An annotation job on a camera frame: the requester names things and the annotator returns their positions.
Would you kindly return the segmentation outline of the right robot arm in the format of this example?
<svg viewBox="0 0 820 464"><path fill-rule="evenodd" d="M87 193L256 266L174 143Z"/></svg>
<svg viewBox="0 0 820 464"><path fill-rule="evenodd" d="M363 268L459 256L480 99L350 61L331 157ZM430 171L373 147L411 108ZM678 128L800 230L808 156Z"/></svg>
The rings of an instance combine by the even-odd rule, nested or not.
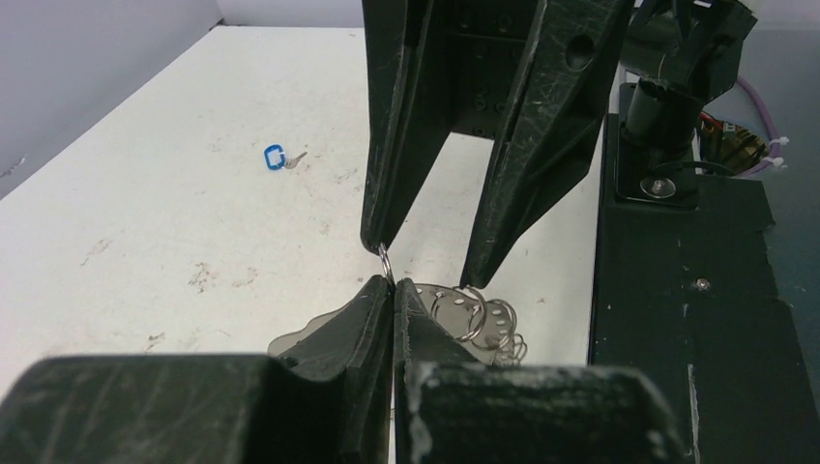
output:
<svg viewBox="0 0 820 464"><path fill-rule="evenodd" d="M452 133L493 147L460 281L515 242L616 140L619 198L691 209L690 144L737 79L741 1L366 1L369 151L361 240L386 249Z"/></svg>

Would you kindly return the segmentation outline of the clear plastic keyring holder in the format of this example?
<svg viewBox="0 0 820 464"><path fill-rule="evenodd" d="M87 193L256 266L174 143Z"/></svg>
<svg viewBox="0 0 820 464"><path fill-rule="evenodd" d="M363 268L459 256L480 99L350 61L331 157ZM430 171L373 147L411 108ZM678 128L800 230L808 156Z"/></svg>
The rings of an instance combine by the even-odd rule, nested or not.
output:
<svg viewBox="0 0 820 464"><path fill-rule="evenodd" d="M516 331L513 307L487 300L473 287L417 283L426 313L479 361L491 365L519 365L527 354L523 335Z"/></svg>

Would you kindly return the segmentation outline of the blue tagged key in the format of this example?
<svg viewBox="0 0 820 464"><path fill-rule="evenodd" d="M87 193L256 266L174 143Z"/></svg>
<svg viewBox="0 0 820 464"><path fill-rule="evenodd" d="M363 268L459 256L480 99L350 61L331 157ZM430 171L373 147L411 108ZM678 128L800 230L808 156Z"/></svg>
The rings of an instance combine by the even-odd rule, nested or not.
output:
<svg viewBox="0 0 820 464"><path fill-rule="evenodd" d="M266 167L271 171L291 170L295 169L307 154L308 152L304 151L295 157L291 157L281 145L273 144L263 151L263 158Z"/></svg>

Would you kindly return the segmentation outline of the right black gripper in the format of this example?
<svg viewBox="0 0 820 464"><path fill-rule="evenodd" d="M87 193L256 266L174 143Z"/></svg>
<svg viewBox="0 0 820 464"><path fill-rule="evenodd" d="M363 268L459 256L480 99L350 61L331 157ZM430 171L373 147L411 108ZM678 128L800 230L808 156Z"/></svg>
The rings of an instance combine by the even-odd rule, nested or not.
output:
<svg viewBox="0 0 820 464"><path fill-rule="evenodd" d="M365 1L361 241L395 240L450 133L493 139L461 285L589 172L631 1Z"/></svg>

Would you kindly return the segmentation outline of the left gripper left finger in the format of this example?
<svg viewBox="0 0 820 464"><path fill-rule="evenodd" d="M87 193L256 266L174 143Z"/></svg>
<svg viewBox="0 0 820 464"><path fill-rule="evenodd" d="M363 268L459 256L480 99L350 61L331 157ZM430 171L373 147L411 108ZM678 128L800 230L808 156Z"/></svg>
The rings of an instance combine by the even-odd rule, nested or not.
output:
<svg viewBox="0 0 820 464"><path fill-rule="evenodd" d="M1 405L5 463L385 463L393 289L281 355L62 357Z"/></svg>

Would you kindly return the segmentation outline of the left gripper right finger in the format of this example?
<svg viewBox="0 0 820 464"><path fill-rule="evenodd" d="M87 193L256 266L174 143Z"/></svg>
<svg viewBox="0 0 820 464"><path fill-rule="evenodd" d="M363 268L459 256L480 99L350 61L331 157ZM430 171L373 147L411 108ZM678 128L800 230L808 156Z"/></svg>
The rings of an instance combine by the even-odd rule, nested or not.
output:
<svg viewBox="0 0 820 464"><path fill-rule="evenodd" d="M492 366L395 287L395 459L399 463L681 463L659 389L611 366Z"/></svg>

